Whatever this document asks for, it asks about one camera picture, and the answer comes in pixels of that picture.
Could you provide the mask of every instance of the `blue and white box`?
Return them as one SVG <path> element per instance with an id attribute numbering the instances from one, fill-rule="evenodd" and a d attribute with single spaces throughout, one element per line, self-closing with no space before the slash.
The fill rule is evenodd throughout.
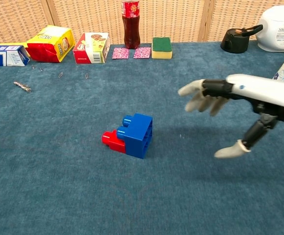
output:
<path id="1" fill-rule="evenodd" d="M 26 66 L 29 61 L 24 46 L 0 45 L 0 66 Z"/>

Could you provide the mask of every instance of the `red lego block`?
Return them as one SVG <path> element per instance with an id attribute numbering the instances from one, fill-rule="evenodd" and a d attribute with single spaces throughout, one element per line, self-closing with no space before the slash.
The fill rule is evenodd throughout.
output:
<path id="1" fill-rule="evenodd" d="M 123 140 L 117 138 L 117 130 L 112 132 L 106 131 L 102 135 L 102 142 L 108 145 L 111 150 L 126 153 L 126 144 Z"/>

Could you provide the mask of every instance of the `small metal part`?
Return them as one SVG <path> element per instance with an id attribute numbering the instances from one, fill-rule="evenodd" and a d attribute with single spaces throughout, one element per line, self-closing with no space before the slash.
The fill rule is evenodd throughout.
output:
<path id="1" fill-rule="evenodd" d="M 30 93 L 32 90 L 31 88 L 29 88 L 28 85 L 22 84 L 20 82 L 14 82 L 14 84 L 18 87 L 20 87 L 21 89 L 25 90 L 26 92 Z"/>

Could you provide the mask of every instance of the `rice cooker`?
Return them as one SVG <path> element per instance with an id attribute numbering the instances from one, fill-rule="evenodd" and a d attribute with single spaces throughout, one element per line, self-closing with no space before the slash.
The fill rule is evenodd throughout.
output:
<path id="1" fill-rule="evenodd" d="M 264 11 L 258 24 L 263 25 L 256 34 L 258 46 L 269 52 L 284 52 L 284 5 Z"/>

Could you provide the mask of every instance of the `red bottle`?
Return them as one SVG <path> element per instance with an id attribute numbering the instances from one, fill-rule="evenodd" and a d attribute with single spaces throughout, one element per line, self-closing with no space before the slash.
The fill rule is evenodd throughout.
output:
<path id="1" fill-rule="evenodd" d="M 137 49 L 141 44 L 139 34 L 140 4 L 138 0 L 122 0 L 124 44 L 128 49 Z"/>

